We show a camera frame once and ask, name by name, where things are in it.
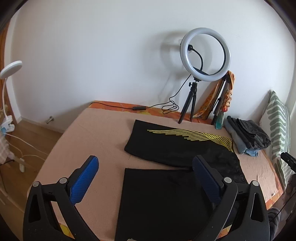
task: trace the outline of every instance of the blue denim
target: blue denim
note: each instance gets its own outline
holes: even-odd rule
[[[243,142],[240,136],[236,133],[236,131],[232,128],[228,120],[224,120],[223,124],[226,130],[228,131],[228,133],[232,136],[232,139],[235,142],[237,146],[237,150],[239,151],[240,154],[245,153],[250,156],[258,156],[258,150],[247,149],[246,144]]]

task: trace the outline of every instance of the plaid fabric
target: plaid fabric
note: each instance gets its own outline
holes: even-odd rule
[[[0,134],[0,164],[4,164],[9,154],[9,144],[3,133]]]

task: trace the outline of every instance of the white desk lamp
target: white desk lamp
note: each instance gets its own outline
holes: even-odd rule
[[[2,88],[2,105],[3,105],[3,112],[4,112],[4,120],[1,124],[1,129],[5,128],[6,132],[14,131],[15,125],[11,124],[12,122],[12,116],[7,116],[5,111],[5,103],[4,103],[4,90],[6,86],[7,78],[13,74],[15,74],[17,71],[19,71],[22,68],[22,61],[18,60],[15,62],[12,62],[11,64],[7,65],[3,70],[0,72],[0,79],[4,81],[3,88]]]

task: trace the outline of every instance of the green and white striped pillow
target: green and white striped pillow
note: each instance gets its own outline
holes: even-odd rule
[[[260,127],[270,137],[271,145],[265,149],[265,152],[272,161],[285,190],[289,177],[294,174],[288,164],[280,157],[282,152],[289,152],[290,150],[290,113],[274,91],[270,94],[267,108],[260,120]]]

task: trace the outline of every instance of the tripod leg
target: tripod leg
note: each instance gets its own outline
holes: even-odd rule
[[[183,109],[182,109],[182,112],[181,112],[181,117],[180,117],[180,119],[178,121],[179,124],[181,124],[182,120],[184,119],[184,116],[186,114],[186,111],[187,111],[187,109],[188,109],[188,107],[190,105],[190,102],[191,102],[192,98],[193,98],[193,92],[190,91],[188,96],[187,96],[185,105],[183,106]]]
[[[196,102],[196,92],[193,94],[191,113],[190,113],[190,121],[191,122],[192,122],[192,118],[193,118],[193,115],[194,115],[195,102]]]

